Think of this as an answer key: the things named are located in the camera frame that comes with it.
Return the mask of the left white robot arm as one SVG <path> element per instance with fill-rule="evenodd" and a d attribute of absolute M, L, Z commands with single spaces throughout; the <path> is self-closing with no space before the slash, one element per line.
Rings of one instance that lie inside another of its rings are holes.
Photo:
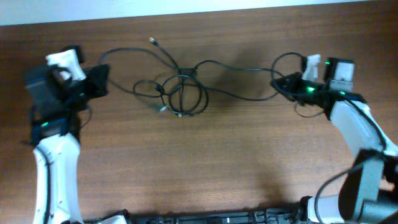
<path fill-rule="evenodd" d="M 67 78 L 66 67 L 43 65 L 27 72 L 25 88 L 34 104 L 30 109 L 30 145 L 37 163 L 34 223 L 83 223 L 77 191 L 80 155 L 79 112 L 88 102 L 106 96 L 110 67 L 84 69 L 82 80 Z"/>

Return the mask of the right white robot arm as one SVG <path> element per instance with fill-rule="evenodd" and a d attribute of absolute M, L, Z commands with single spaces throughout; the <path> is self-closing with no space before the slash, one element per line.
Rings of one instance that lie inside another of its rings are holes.
<path fill-rule="evenodd" d="M 382 223 L 397 216 L 397 189 L 382 190 L 381 180 L 397 185 L 397 145 L 371 115 L 367 101 L 353 92 L 354 62 L 330 57 L 323 82 L 319 55 L 301 58 L 301 71 L 271 86 L 291 102 L 318 106 L 343 136 L 354 156 L 352 167 L 327 180 L 316 196 L 303 199 L 302 220 L 310 223 Z"/>

